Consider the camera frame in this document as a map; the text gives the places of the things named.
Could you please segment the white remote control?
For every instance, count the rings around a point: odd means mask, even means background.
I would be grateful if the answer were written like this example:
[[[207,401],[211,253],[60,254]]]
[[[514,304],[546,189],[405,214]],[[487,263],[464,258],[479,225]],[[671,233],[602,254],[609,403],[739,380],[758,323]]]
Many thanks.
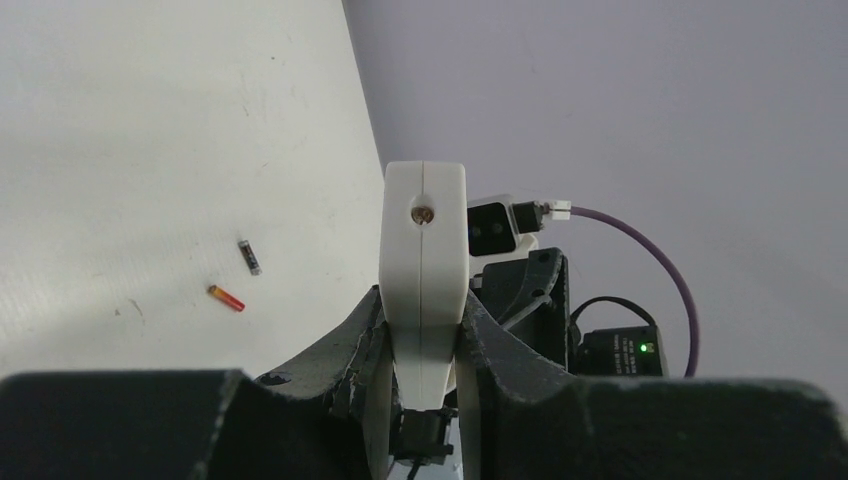
[[[466,173],[458,163],[387,165],[378,285],[402,405],[443,404],[470,280]]]

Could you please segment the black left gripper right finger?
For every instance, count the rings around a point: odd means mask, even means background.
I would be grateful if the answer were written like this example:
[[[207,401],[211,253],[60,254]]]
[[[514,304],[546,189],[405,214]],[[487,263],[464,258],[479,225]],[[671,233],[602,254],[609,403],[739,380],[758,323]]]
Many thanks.
[[[456,381],[468,479],[843,479],[847,435],[788,380],[575,377],[469,295]]]

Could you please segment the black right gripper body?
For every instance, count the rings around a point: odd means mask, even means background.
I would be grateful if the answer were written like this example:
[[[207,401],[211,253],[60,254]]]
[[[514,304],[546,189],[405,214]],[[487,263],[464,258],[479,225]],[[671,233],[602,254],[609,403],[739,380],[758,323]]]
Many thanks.
[[[544,358],[568,365],[569,274],[560,249],[489,264],[472,278],[472,291],[505,331]]]

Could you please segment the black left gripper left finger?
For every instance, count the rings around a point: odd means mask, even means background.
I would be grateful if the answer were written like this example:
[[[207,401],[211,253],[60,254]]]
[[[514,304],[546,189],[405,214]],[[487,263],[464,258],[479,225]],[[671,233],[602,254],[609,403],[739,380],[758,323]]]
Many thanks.
[[[29,372],[1,383],[5,479],[383,479],[392,408],[380,294],[258,376]]]

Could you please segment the black silver AAA battery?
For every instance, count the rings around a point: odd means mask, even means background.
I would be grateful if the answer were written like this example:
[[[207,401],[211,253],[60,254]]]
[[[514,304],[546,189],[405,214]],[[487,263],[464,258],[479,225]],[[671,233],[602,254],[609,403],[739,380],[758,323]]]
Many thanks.
[[[253,250],[250,242],[247,241],[247,240],[240,240],[237,243],[237,246],[239,248],[239,251],[241,252],[243,259],[245,260],[245,263],[246,263],[250,273],[253,276],[260,275],[262,273],[262,268],[259,264],[259,261],[258,261],[256,255],[254,253],[254,250]]]

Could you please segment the orange red AAA battery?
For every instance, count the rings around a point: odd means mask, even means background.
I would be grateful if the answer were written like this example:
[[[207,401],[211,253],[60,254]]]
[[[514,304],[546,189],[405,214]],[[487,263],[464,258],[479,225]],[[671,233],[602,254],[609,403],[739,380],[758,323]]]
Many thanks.
[[[243,312],[245,309],[245,304],[241,300],[239,300],[223,288],[219,287],[218,285],[210,285],[207,289],[207,292],[211,297],[215,298],[217,301],[226,305],[228,308],[235,312]]]

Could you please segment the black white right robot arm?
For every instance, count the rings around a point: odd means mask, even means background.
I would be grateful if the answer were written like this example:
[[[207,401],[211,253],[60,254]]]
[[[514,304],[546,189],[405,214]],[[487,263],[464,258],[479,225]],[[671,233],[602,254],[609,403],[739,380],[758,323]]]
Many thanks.
[[[571,307],[568,260],[557,248],[486,265],[472,277],[472,291],[504,330],[573,375],[662,377],[667,372],[658,326],[645,309],[615,296]],[[578,319],[598,303],[618,305],[642,323],[583,333]]]

